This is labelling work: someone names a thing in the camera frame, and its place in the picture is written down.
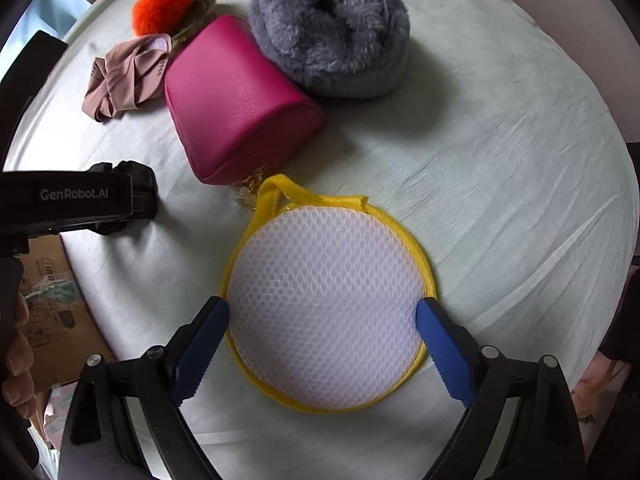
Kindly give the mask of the person's left hand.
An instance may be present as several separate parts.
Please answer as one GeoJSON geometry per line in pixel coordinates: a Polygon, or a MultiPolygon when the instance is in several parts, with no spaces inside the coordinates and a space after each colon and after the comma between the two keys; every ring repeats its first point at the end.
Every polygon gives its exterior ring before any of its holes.
{"type": "Polygon", "coordinates": [[[28,340],[22,333],[22,327],[29,318],[28,305],[21,294],[17,295],[15,307],[14,337],[6,352],[6,369],[8,377],[2,382],[2,394],[6,403],[20,415],[22,419],[31,419],[36,414],[37,402],[32,366],[34,354],[28,340]]]}

